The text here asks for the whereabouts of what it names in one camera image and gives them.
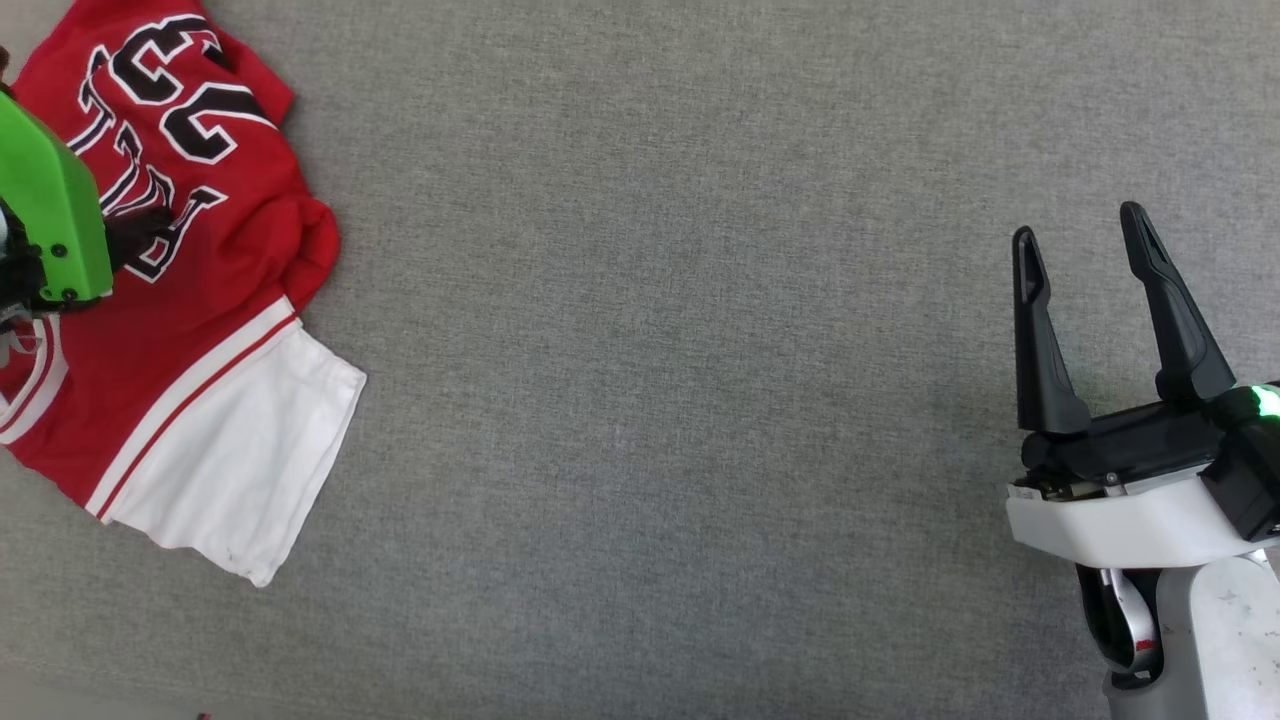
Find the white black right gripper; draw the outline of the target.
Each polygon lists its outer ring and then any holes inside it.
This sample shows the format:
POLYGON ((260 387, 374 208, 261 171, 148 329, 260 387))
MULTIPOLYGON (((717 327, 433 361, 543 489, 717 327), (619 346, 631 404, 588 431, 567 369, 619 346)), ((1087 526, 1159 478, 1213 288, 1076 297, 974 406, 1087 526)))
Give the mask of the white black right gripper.
POLYGON ((1193 568, 1277 544, 1277 489, 1229 500, 1206 480, 1228 433, 1203 410, 1236 378, 1146 209, 1120 206, 1143 284, 1161 400, 1097 418, 1076 396, 1050 315, 1051 287, 1029 225, 1012 234, 1012 324, 1023 477, 1007 486, 1012 537, 1088 568, 1193 568))

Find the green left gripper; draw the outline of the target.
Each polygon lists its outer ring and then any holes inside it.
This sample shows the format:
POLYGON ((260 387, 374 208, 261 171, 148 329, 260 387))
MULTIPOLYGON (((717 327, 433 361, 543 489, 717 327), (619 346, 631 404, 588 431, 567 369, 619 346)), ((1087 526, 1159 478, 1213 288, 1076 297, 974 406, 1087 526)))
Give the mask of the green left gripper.
POLYGON ((9 88, 1 97, 3 329, 74 313, 173 223, 169 209, 102 218, 88 168, 9 88))

